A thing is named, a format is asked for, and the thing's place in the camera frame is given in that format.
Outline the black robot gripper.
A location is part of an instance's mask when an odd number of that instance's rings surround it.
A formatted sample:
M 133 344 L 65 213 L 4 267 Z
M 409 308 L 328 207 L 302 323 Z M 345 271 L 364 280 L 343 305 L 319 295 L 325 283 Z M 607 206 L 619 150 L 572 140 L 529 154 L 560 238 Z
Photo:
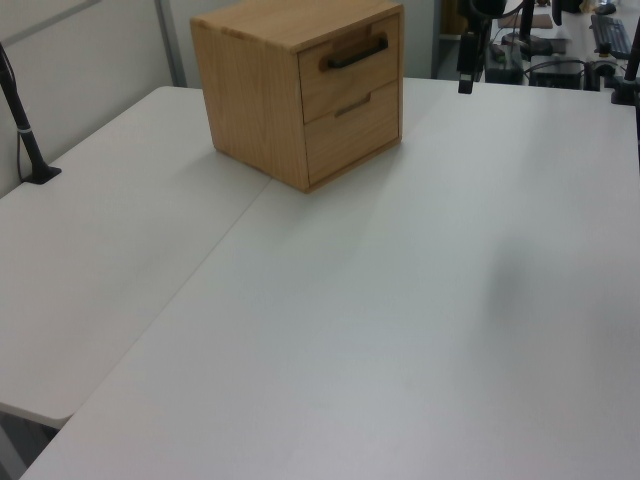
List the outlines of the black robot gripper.
M 471 0 L 473 8 L 482 15 L 502 15 L 506 9 L 506 0 Z M 471 94 L 474 80 L 479 82 L 484 70 L 485 51 L 488 43 L 488 20 L 479 16 L 475 21 L 477 48 L 475 53 L 475 34 L 464 33 L 458 54 L 458 92 Z

